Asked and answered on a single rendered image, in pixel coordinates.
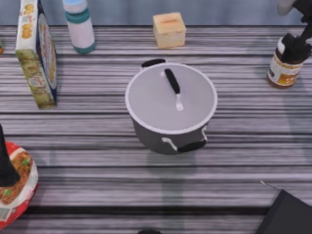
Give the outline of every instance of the lid rim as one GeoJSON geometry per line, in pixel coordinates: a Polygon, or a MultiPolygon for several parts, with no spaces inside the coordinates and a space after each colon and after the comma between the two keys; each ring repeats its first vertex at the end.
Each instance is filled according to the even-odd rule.
{"type": "Polygon", "coordinates": [[[159,134],[165,134],[165,135],[181,135],[181,134],[186,134],[189,132],[193,132],[197,129],[200,129],[202,126],[204,126],[205,124],[207,124],[209,122],[209,120],[212,118],[212,116],[214,115],[215,111],[216,111],[216,107],[217,107],[217,103],[218,103],[218,95],[217,95],[217,91],[216,88],[214,86],[214,84],[212,83],[212,81],[205,75],[203,74],[200,70],[193,68],[191,66],[185,65],[185,64],[181,64],[181,63],[170,63],[170,62],[166,62],[166,63],[161,63],[161,64],[156,64],[153,66],[150,66],[148,68],[144,68],[141,71],[139,71],[129,82],[127,89],[126,89],[126,93],[125,93],[125,102],[126,102],[126,108],[131,116],[131,118],[133,120],[135,120],[139,125],[141,125],[142,127],[152,131],[152,132],[156,132],[159,134]],[[197,72],[198,74],[200,74],[202,77],[205,78],[205,80],[210,84],[212,90],[213,90],[213,96],[214,96],[214,104],[209,112],[209,114],[198,124],[193,125],[189,128],[185,128],[185,129],[181,129],[181,130],[164,130],[164,129],[159,129],[156,127],[153,127],[145,122],[143,122],[142,120],[140,120],[137,115],[134,113],[134,111],[132,110],[130,103],[129,103],[129,92],[131,89],[131,86],[133,84],[133,82],[136,80],[136,78],[138,76],[140,76],[143,72],[150,70],[152,68],[155,67],[159,67],[159,66],[164,66],[164,65],[177,65],[177,66],[181,66],[181,67],[185,67],[185,68],[189,68],[195,72],[197,72]]]}

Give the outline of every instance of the barcode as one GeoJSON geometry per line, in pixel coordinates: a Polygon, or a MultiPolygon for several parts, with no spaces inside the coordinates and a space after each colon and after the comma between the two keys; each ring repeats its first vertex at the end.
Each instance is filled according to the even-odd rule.
{"type": "Polygon", "coordinates": [[[11,209],[0,208],[0,221],[5,222],[11,214],[11,209]]]}

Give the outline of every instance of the green herb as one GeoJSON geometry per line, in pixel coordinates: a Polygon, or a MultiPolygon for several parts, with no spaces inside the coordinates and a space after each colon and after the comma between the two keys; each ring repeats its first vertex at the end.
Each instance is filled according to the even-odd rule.
{"type": "Polygon", "coordinates": [[[9,190],[9,189],[4,190],[3,195],[5,195],[5,196],[11,195],[11,190],[9,190]]]}
{"type": "Polygon", "coordinates": [[[24,159],[24,160],[23,160],[22,164],[23,164],[24,166],[28,166],[28,165],[29,165],[29,162],[30,162],[30,158],[27,158],[27,159],[24,159]]]}

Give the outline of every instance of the pot lid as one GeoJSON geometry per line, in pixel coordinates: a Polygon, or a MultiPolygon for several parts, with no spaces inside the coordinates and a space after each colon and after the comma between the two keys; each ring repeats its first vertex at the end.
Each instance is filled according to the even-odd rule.
{"type": "Polygon", "coordinates": [[[213,83],[200,71],[177,63],[143,69],[129,83],[125,98],[136,122],[163,134],[182,134],[202,127],[217,104],[213,83]]]}

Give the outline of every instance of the white jar lid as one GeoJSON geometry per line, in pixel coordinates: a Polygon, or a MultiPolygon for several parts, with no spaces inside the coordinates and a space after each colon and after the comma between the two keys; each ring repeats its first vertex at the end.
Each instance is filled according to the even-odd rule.
{"type": "Polygon", "coordinates": [[[183,134],[205,125],[217,106],[213,83],[200,71],[183,64],[162,63],[143,69],[129,83],[126,105],[141,126],[162,134],[183,134]],[[183,110],[165,69],[170,69],[179,86],[183,110]]]}
{"type": "Polygon", "coordinates": [[[87,7],[87,0],[63,0],[64,10],[68,13],[77,14],[83,12],[87,7]]]}

